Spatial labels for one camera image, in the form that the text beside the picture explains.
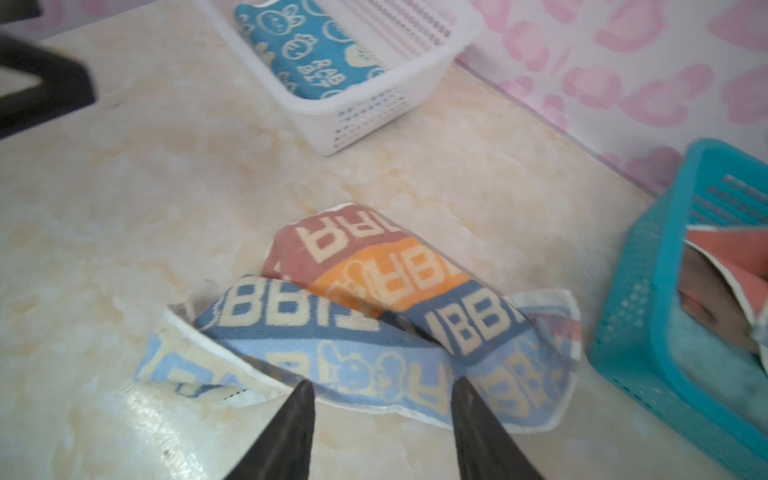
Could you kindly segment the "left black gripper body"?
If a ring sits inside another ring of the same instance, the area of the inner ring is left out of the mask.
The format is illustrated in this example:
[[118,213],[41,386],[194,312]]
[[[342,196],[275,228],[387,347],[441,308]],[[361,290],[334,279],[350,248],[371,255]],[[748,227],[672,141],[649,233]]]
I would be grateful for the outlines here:
[[26,89],[1,96],[3,139],[96,102],[96,88],[84,63],[5,32],[1,67],[37,79]]

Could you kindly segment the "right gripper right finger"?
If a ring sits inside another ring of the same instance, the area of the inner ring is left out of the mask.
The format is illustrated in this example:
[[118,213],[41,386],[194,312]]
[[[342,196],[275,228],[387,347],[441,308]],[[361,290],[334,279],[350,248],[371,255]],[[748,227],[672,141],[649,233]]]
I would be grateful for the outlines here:
[[452,387],[451,414],[462,480],[543,480],[467,378]]

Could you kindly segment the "blue bunny pattern towel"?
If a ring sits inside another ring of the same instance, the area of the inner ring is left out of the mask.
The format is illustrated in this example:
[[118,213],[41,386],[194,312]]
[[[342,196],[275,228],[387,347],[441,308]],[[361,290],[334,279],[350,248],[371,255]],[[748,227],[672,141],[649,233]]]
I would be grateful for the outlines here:
[[241,3],[234,20],[243,38],[293,95],[323,100],[385,72],[317,3]]

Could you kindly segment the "striped rabbit letter towel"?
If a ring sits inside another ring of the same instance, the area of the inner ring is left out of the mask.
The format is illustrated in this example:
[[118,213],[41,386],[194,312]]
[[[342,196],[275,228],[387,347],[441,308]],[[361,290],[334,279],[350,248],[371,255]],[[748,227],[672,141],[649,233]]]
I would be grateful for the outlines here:
[[322,402],[443,428],[467,379],[509,432],[538,433],[567,410],[581,351],[570,292],[503,295],[347,203],[283,227],[262,271],[202,312],[170,306],[135,377],[232,406],[308,380]]

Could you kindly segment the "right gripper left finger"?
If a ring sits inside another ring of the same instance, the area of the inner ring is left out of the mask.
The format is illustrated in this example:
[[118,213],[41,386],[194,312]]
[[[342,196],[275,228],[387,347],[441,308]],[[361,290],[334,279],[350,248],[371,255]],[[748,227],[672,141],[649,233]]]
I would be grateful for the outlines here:
[[302,380],[225,479],[308,479],[314,425],[313,384]]

